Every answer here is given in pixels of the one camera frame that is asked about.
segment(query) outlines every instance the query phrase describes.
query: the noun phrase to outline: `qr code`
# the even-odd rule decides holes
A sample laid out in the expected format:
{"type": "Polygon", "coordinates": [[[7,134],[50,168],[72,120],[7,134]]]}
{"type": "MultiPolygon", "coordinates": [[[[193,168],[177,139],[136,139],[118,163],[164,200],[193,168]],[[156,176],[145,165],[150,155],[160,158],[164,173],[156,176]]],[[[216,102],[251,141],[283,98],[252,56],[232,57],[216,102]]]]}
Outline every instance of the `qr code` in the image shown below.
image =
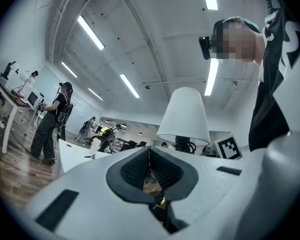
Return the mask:
{"type": "Polygon", "coordinates": [[[219,155],[224,159],[239,159],[242,154],[233,135],[215,141],[219,155]]]}

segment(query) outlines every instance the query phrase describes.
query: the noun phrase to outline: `neck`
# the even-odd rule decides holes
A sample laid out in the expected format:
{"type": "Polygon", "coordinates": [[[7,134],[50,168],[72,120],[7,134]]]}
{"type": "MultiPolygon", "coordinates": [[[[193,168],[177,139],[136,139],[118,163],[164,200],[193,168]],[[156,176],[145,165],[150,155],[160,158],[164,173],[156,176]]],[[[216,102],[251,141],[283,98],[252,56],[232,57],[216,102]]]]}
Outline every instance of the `neck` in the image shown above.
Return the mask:
{"type": "Polygon", "coordinates": [[[263,35],[260,33],[255,33],[255,50],[253,63],[256,64],[259,68],[261,66],[262,60],[264,59],[265,49],[266,48],[263,35]]]}

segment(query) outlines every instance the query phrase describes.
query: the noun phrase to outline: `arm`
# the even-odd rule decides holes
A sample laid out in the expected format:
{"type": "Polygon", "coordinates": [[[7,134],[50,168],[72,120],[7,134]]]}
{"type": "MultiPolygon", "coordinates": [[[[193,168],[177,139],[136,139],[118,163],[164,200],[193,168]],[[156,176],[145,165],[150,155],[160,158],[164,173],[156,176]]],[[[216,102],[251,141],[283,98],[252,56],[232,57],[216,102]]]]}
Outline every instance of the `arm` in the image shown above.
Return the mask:
{"type": "Polygon", "coordinates": [[[59,106],[60,101],[56,100],[52,106],[46,106],[45,108],[43,108],[41,111],[54,111],[57,109],[57,107],[59,106]]]}

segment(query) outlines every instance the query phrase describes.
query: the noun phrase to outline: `computer screen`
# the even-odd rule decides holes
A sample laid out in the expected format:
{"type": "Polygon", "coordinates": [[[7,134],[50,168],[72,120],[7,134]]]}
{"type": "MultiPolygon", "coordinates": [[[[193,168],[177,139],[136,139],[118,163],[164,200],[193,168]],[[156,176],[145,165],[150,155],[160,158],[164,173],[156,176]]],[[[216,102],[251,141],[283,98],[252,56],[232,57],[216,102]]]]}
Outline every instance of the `computer screen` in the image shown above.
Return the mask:
{"type": "Polygon", "coordinates": [[[38,99],[38,96],[35,95],[34,92],[32,91],[32,92],[30,93],[29,97],[28,97],[28,102],[30,102],[30,104],[31,104],[32,106],[34,106],[34,105],[35,105],[35,102],[37,101],[37,99],[38,99]]]}

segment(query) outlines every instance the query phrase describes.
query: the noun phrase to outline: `black pants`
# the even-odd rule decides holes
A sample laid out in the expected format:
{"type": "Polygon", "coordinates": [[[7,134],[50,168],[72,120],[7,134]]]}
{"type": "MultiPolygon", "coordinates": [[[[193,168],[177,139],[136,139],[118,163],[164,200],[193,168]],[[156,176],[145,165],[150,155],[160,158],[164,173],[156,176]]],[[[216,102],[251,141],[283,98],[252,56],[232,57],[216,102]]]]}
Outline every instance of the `black pants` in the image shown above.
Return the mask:
{"type": "Polygon", "coordinates": [[[105,148],[108,146],[109,141],[107,141],[104,137],[100,137],[99,140],[101,141],[101,146],[99,148],[99,152],[105,152],[105,148]]]}
{"type": "Polygon", "coordinates": [[[43,148],[43,154],[46,158],[55,158],[52,134],[56,125],[56,117],[51,113],[46,113],[32,141],[31,153],[33,156],[39,157],[43,148]]]}

